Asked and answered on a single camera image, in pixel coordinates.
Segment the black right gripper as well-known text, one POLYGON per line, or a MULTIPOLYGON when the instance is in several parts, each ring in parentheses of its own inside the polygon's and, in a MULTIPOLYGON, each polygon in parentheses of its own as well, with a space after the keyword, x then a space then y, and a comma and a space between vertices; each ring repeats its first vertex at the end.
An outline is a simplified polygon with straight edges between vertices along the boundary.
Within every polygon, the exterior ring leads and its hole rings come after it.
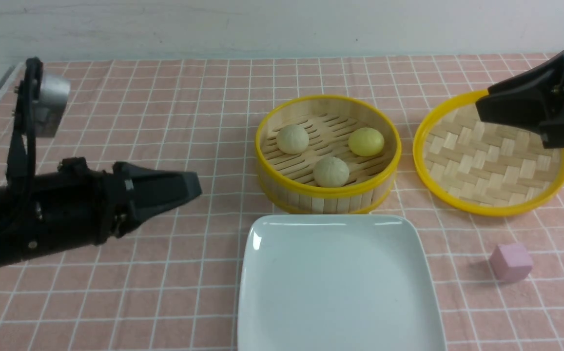
POLYGON ((545 149, 564 149, 564 50, 487 91, 475 103, 482 122, 529 131, 545 149))

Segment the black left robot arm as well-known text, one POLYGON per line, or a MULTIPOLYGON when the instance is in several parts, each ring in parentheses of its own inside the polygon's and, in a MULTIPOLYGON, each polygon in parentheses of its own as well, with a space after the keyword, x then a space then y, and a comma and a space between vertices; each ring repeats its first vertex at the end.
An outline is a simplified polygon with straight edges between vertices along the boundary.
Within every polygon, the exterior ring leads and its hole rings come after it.
POLYGON ((202 194, 197 173, 153 170, 116 162, 111 173, 83 157, 62 160, 55 173, 34 178, 30 200, 13 223, 19 198, 0 187, 0 267, 102 245, 202 194))

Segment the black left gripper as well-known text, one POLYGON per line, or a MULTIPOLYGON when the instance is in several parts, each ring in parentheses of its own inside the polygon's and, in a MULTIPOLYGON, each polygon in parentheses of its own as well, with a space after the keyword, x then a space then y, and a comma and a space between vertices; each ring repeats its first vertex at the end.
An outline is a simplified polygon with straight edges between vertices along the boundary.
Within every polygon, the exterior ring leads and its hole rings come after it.
POLYGON ((56 172, 42 174, 37 181, 32 197, 35 220, 28 238, 31 252, 102 245, 202 194, 194 172, 121 161, 110 172, 95 171, 83 157, 65 158, 56 172))

